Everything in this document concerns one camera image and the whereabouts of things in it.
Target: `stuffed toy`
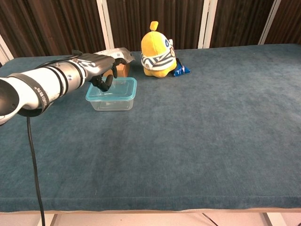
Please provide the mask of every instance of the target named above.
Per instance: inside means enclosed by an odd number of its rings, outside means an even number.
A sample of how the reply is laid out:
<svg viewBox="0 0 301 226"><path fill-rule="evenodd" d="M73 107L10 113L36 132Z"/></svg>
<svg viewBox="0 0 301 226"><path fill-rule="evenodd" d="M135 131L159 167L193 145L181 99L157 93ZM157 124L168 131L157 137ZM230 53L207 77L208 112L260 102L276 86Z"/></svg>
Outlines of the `stuffed toy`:
<svg viewBox="0 0 301 226"><path fill-rule="evenodd" d="M157 32L157 21L150 24L148 32L141 41L141 63L144 73L148 76L163 78L177 67L173 40Z"/></svg>

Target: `blue packet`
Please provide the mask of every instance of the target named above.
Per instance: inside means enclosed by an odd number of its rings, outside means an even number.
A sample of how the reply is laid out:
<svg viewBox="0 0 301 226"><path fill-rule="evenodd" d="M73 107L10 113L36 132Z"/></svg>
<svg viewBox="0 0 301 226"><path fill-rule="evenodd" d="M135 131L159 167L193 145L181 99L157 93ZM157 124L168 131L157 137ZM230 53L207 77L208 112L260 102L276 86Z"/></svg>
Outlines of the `blue packet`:
<svg viewBox="0 0 301 226"><path fill-rule="evenodd" d="M174 70L174 77L178 77L181 76L182 74L186 74L190 72L190 70L181 63L179 58L177 58L176 60L177 60L177 67Z"/></svg>

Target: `clear plastic container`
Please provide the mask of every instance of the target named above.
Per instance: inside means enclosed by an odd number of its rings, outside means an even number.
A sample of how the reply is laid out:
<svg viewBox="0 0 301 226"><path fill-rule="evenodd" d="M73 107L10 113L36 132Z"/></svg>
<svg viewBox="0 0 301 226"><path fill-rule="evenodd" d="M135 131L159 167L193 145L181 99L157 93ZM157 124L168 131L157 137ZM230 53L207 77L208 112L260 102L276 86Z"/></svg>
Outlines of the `clear plastic container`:
<svg viewBox="0 0 301 226"><path fill-rule="evenodd" d="M113 79L107 92L102 92L91 84L86 94L86 100L96 111L128 111L133 107L136 88L136 79L116 78Z"/></svg>

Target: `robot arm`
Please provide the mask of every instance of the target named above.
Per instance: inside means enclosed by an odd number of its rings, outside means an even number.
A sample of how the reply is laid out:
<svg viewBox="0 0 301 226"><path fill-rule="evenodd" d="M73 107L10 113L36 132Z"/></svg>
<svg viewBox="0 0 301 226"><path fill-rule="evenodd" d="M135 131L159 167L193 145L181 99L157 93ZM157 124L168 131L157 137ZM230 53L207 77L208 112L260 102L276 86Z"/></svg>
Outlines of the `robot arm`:
<svg viewBox="0 0 301 226"><path fill-rule="evenodd" d="M106 92L117 77L116 65L124 59L99 54L82 54L40 65L34 70L0 78L0 126L14 115L34 117L56 99L91 82ZM112 69L106 81L103 74Z"/></svg>

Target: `brown curtain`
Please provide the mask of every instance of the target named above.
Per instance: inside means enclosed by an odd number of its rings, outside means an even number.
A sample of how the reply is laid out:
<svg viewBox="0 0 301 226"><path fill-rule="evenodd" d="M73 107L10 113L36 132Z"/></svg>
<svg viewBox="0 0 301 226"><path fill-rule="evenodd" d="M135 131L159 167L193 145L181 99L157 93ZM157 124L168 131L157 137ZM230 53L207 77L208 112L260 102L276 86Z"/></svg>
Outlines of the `brown curtain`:
<svg viewBox="0 0 301 226"><path fill-rule="evenodd" d="M301 44L301 0L282 0L265 44Z"/></svg>
<svg viewBox="0 0 301 226"><path fill-rule="evenodd" d="M141 50L141 40L150 31L173 39L175 49L197 48L204 0L108 0L115 47Z"/></svg>
<svg viewBox="0 0 301 226"><path fill-rule="evenodd" d="M257 45L274 0L218 0L210 47Z"/></svg>
<svg viewBox="0 0 301 226"><path fill-rule="evenodd" d="M105 49L96 0L1 0L0 34L14 57Z"/></svg>

